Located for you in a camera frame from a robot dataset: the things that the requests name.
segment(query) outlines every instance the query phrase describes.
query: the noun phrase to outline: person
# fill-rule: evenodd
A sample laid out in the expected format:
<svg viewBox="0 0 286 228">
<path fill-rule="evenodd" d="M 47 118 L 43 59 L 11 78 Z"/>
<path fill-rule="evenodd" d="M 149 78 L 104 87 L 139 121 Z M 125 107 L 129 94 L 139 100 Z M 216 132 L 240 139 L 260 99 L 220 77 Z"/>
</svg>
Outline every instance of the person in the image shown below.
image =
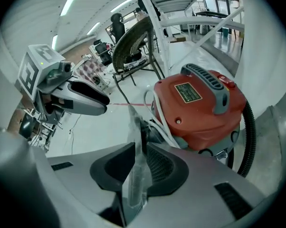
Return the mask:
<svg viewBox="0 0 286 228">
<path fill-rule="evenodd" d="M 137 22 L 139 22 L 140 20 L 142 20 L 148 16 L 147 13 L 142 11 L 140 8 L 136 8 L 135 12 L 137 13 L 137 15 L 136 15 Z"/>
<path fill-rule="evenodd" d="M 143 10 L 144 12 L 146 12 L 146 14 L 148 14 L 147 9 L 146 9 L 146 7 L 145 7 L 145 5 L 144 5 L 144 3 L 143 3 L 142 0 L 138 0 L 138 5 L 139 5 L 139 7 L 140 7 L 141 10 Z M 157 9 L 157 7 L 154 5 L 153 2 L 152 2 L 152 5 L 153 5 L 154 10 L 156 11 L 158 20 L 161 21 L 161 19 L 160 19 L 160 16 L 161 16 L 160 11 Z M 167 34 L 166 29 L 163 30 L 163 33 L 164 33 L 164 35 L 165 35 L 166 37 L 168 37 L 168 34 Z"/>
<path fill-rule="evenodd" d="M 110 18 L 112 22 L 112 31 L 111 33 L 114 35 L 115 43 L 121 39 L 121 37 L 125 34 L 125 26 L 123 24 L 123 16 L 120 13 L 115 13 Z"/>
</svg>

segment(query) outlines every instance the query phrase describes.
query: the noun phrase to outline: vacuum cleaner handle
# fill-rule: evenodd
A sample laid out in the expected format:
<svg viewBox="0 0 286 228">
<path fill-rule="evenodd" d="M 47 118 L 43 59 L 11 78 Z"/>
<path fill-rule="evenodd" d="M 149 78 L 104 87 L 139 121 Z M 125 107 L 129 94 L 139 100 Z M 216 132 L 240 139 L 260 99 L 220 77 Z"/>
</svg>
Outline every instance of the vacuum cleaner handle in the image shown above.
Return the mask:
<svg viewBox="0 0 286 228">
<path fill-rule="evenodd" d="M 181 68 L 181 74 L 189 76 L 194 74 L 205 82 L 205 85 L 212 91 L 216 98 L 214 114 L 223 114 L 229 107 L 229 91 L 210 72 L 195 64 L 186 64 Z"/>
</svg>

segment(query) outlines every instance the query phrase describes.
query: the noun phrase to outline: white cable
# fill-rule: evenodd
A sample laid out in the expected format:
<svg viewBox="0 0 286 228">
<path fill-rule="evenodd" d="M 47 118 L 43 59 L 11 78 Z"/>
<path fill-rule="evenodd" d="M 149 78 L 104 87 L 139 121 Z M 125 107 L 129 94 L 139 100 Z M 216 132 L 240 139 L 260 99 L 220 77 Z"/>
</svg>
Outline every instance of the white cable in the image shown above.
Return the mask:
<svg viewBox="0 0 286 228">
<path fill-rule="evenodd" d="M 175 139 L 173 138 L 172 134 L 171 134 L 171 131 L 167 125 L 167 122 L 165 120 L 165 116 L 163 114 L 163 111 L 162 111 L 162 108 L 161 108 L 161 103 L 160 103 L 160 100 L 158 98 L 158 95 L 156 94 L 156 92 L 154 91 L 153 92 L 153 96 L 154 96 L 154 99 L 156 101 L 156 106 L 157 106 L 157 110 L 158 110 L 158 113 L 159 113 L 159 116 L 160 116 L 160 119 L 161 119 L 161 122 L 163 124 L 163 127 L 164 127 L 164 131 L 166 132 L 167 136 L 169 137 L 169 139 L 174 143 L 175 147 L 178 147 L 179 148 L 179 145 L 178 143 L 175 141 Z"/>
<path fill-rule="evenodd" d="M 157 110 L 158 110 L 158 113 L 159 113 L 159 116 L 160 116 L 160 119 L 162 121 L 162 123 L 157 119 L 157 117 L 152 113 L 151 109 L 147 106 L 146 104 L 146 95 L 147 95 L 147 92 L 149 91 L 152 91 L 153 92 L 153 95 L 154 95 L 154 99 L 155 99 L 155 103 L 156 103 L 156 106 L 157 106 Z M 180 148 L 180 146 L 178 145 L 178 143 L 175 141 L 175 139 L 173 138 L 172 134 L 171 134 L 171 131 L 167 125 L 167 122 L 165 120 L 165 117 L 164 117 L 164 114 L 163 114 L 163 111 L 162 111 L 162 108 L 161 108 L 161 104 L 160 104 L 160 100 L 158 98 L 158 95 L 153 91 L 153 90 L 146 90 L 144 92 L 144 95 L 143 95 L 143 102 L 144 102 L 144 105 L 147 107 L 152 119 L 155 121 L 154 122 L 151 122 L 149 121 L 148 123 L 150 125 L 152 125 L 160 134 L 161 136 L 163 137 L 163 139 L 170 145 L 170 146 L 173 146 L 173 147 L 176 147 L 176 148 Z"/>
<path fill-rule="evenodd" d="M 31 143 L 30 143 L 30 146 L 33 146 L 33 145 L 36 143 L 37 139 L 39 138 L 40 132 L 41 132 L 41 130 L 42 130 L 41 126 L 42 126 L 42 123 L 39 123 L 37 135 L 35 135 L 35 136 L 32 138 Z"/>
<path fill-rule="evenodd" d="M 155 124 L 152 121 L 148 121 L 148 124 L 150 124 L 151 126 L 153 126 L 158 132 L 159 134 L 161 134 L 161 136 L 163 137 L 163 139 L 170 145 L 175 147 L 175 144 L 169 139 L 169 137 L 166 135 L 166 133 L 160 128 L 160 126 L 158 126 L 157 124 Z"/>
</svg>

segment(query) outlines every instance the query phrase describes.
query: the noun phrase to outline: chair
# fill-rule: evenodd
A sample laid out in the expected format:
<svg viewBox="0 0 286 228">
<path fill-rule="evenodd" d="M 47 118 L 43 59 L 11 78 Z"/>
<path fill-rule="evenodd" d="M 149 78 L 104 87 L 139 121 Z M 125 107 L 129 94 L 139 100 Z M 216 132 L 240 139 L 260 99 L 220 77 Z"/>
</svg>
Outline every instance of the chair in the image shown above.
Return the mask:
<svg viewBox="0 0 286 228">
<path fill-rule="evenodd" d="M 97 53 L 99 54 L 99 57 L 101 58 L 104 66 L 107 66 L 107 65 L 112 63 L 112 58 L 108 53 L 109 50 L 107 50 L 105 42 L 98 44 L 95 47 L 95 49 L 96 49 Z"/>
<path fill-rule="evenodd" d="M 126 70 L 124 67 L 124 62 L 126 58 L 129 55 L 133 55 L 138 51 L 141 42 L 144 40 L 146 36 L 148 39 L 149 60 L 143 65 L 138 65 L 130 70 Z M 138 23 L 136 23 L 121 37 L 119 42 L 116 44 L 113 53 L 113 66 L 115 69 L 113 78 L 116 83 L 116 86 L 118 87 L 119 91 L 121 92 L 127 103 L 129 103 L 129 101 L 125 96 L 125 94 L 123 93 L 123 91 L 121 90 L 119 82 L 130 76 L 130 78 L 133 81 L 133 84 L 136 85 L 133 80 L 132 74 L 140 69 L 144 69 L 149 64 L 153 67 L 153 70 L 149 69 L 144 69 L 144 70 L 154 71 L 158 79 L 161 80 L 160 74 L 157 68 L 155 67 L 154 63 L 156 63 L 163 78 L 165 78 L 157 60 L 153 55 L 153 24 L 150 18 L 146 17 L 141 21 L 139 21 Z"/>
</svg>

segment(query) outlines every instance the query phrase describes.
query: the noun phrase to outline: black slot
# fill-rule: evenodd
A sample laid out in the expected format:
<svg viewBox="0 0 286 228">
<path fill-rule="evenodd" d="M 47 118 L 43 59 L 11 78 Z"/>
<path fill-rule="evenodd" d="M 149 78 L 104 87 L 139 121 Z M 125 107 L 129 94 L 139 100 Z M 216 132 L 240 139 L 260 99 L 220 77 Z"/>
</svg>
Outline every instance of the black slot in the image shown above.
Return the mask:
<svg viewBox="0 0 286 228">
<path fill-rule="evenodd" d="M 54 171 L 58 171 L 67 167 L 73 166 L 73 164 L 71 164 L 70 162 L 64 162 L 64 163 L 60 163 L 60 164 L 56 164 L 56 165 L 52 165 L 52 169 Z"/>
<path fill-rule="evenodd" d="M 70 82 L 68 87 L 70 87 L 70 89 L 74 92 L 80 93 L 81 95 L 89 97 L 92 100 L 97 100 L 102 104 L 108 105 L 110 102 L 108 96 L 98 92 L 83 82 Z"/>
</svg>

